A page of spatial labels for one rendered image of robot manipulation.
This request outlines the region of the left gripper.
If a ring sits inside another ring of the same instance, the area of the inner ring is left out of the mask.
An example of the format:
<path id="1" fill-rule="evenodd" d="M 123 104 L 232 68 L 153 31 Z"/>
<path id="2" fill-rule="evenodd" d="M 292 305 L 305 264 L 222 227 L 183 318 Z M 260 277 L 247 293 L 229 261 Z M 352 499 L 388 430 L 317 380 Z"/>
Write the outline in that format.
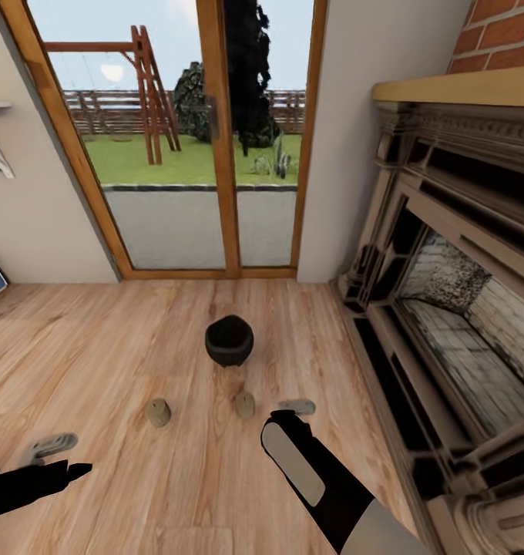
<path id="1" fill-rule="evenodd" d="M 22 508 L 50 494 L 65 489 L 73 480 L 78 479 L 92 470 L 92 463 L 75 463 L 68 466 L 67 460 L 44 466 L 29 466 L 8 473 L 14 473 L 18 478 L 18 489 L 11 506 L 3 510 L 2 514 Z"/>

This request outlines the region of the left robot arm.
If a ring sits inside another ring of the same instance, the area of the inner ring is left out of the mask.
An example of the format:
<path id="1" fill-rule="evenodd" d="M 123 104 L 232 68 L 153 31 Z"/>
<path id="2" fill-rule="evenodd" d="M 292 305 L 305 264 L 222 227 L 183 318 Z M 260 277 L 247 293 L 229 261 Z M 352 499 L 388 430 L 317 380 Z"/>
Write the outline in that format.
<path id="1" fill-rule="evenodd" d="M 22 508 L 50 494 L 65 489 L 73 480 L 92 470 L 92 463 L 67 460 L 45 464 L 44 457 L 74 448 L 75 434 L 58 434 L 30 443 L 25 448 L 16 470 L 0 474 L 0 514 Z"/>

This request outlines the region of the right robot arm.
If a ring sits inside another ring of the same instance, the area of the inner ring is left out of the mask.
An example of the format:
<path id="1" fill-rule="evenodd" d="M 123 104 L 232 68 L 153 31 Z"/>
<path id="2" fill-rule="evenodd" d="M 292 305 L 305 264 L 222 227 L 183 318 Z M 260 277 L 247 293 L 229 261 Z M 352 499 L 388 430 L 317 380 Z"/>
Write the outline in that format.
<path id="1" fill-rule="evenodd" d="M 434 555 L 320 442 L 299 415 L 308 399 L 280 401 L 261 444 L 339 555 Z"/>

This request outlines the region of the pillar candle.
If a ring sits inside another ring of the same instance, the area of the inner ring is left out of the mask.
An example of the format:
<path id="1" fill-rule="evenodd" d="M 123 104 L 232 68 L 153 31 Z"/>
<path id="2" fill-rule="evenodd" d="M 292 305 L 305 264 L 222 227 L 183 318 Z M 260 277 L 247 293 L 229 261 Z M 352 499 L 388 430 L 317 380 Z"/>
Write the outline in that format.
<path id="1" fill-rule="evenodd" d="M 146 407 L 146 416 L 155 428 L 161 428 L 170 421 L 169 406 L 163 399 L 153 399 Z"/>
<path id="2" fill-rule="evenodd" d="M 250 420 L 255 413 L 255 399 L 251 392 L 240 392 L 235 398 L 237 416 L 241 420 Z"/>

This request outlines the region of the cauldron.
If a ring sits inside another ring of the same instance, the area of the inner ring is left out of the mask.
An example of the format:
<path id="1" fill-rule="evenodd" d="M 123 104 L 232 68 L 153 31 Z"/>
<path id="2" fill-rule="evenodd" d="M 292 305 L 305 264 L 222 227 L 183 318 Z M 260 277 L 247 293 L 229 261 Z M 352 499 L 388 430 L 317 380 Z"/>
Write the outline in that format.
<path id="1" fill-rule="evenodd" d="M 254 347 L 252 328 L 237 315 L 226 315 L 206 330 L 206 350 L 221 366 L 241 366 Z"/>

